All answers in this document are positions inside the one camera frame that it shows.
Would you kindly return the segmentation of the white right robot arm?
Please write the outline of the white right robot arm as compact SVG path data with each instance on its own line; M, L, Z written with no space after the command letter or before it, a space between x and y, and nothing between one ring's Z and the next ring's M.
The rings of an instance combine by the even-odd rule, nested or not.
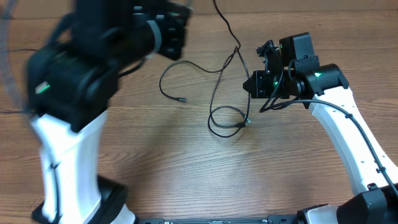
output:
M320 122L349 177L353 197L341 205L315 205L294 215L270 215L267 223L396 223L397 166L383 151L354 100L339 66L322 65L307 32L268 40L256 50L265 68L244 82L261 111L303 104Z

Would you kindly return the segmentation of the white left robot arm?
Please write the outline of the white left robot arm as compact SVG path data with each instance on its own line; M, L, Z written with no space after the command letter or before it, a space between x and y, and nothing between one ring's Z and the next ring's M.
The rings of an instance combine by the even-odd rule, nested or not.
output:
M109 101L152 54L181 57L191 2L79 0L27 63L30 125L41 141L39 223L137 223L127 187L97 173Z

